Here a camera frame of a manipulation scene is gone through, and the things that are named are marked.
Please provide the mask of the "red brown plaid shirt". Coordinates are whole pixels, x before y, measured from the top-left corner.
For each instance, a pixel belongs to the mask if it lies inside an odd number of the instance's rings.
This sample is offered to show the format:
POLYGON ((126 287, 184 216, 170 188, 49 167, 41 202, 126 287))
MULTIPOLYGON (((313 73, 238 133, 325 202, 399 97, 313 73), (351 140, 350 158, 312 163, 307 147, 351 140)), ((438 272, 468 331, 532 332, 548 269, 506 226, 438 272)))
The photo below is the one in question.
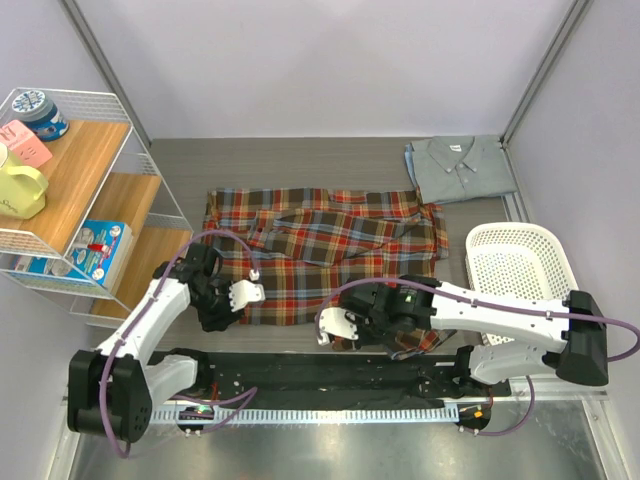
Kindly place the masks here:
POLYGON ((311 323, 351 280, 432 277, 449 247, 441 208, 413 190, 216 189, 203 227, 235 235, 204 240, 223 257, 222 280, 245 278, 258 261, 266 299, 240 320, 253 325, 311 323))

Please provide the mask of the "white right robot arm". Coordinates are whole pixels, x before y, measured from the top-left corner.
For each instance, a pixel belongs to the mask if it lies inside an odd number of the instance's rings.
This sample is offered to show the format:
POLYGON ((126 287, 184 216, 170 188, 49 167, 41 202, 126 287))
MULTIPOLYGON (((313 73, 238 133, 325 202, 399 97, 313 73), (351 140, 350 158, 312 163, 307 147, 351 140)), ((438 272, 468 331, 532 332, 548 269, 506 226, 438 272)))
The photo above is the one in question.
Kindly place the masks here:
POLYGON ((465 395, 513 376, 555 372, 564 381, 609 382, 607 328, 591 294, 563 300, 499 298, 435 278, 405 275, 345 285, 339 305, 353 315, 363 342, 383 343, 416 330, 467 330, 505 337, 495 347, 458 352, 451 380, 465 395))

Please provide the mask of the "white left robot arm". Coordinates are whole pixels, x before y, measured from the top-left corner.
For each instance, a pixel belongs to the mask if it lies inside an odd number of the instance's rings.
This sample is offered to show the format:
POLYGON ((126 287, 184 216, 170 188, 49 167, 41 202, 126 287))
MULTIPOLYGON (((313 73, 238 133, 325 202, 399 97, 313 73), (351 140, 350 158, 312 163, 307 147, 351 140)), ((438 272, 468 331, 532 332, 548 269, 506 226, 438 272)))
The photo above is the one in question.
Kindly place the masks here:
POLYGON ((212 392, 214 371, 206 353, 175 348, 156 364, 150 360, 188 307, 197 310, 208 331, 223 331, 238 319, 230 285, 216 280, 221 266, 214 248, 190 245, 185 257, 154 271, 143 299, 111 337, 94 350, 75 353, 68 370, 71 431, 135 443, 153 410, 174 395, 200 399, 212 392))

